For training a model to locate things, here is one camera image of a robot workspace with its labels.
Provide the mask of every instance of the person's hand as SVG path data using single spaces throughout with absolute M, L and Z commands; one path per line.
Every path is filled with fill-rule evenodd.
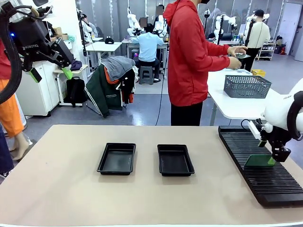
M 236 59 L 235 57 L 229 57 L 229 60 L 231 62 L 229 63 L 229 66 L 227 67 L 228 69 L 238 70 L 239 68 L 241 68 L 242 63 L 238 59 Z
M 231 46 L 228 48 L 227 53 L 230 54 L 232 57 L 236 57 L 236 53 L 246 54 L 246 50 L 246 46 Z

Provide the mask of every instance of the red jacket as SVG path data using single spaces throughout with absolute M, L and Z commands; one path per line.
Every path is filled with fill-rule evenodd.
M 10 61 L 4 53 L 4 45 L 0 40 L 0 79 L 10 79 Z
M 207 98 L 208 72 L 230 64 L 229 46 L 206 41 L 195 5 L 189 0 L 169 4 L 163 14 L 170 26 L 168 86 L 170 102 L 188 106 Z

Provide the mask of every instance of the black drying rack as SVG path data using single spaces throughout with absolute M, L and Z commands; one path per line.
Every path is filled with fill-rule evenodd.
M 250 155 L 271 154 L 250 131 L 219 127 L 219 136 L 243 178 L 264 207 L 303 206 L 303 189 L 282 164 L 273 167 L 244 167 Z

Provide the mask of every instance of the stool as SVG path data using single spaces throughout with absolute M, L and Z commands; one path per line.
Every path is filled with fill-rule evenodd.
M 139 84 L 146 84 L 146 83 L 153 85 L 152 66 L 141 66 L 140 67 Z

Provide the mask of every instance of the orange pants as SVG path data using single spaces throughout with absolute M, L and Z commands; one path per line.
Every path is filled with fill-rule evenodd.
M 5 88 L 8 82 L 8 79 L 0 79 L 0 91 Z M 0 122 L 7 131 L 9 137 L 14 137 L 23 131 L 24 127 L 15 95 L 6 102 L 0 104 Z

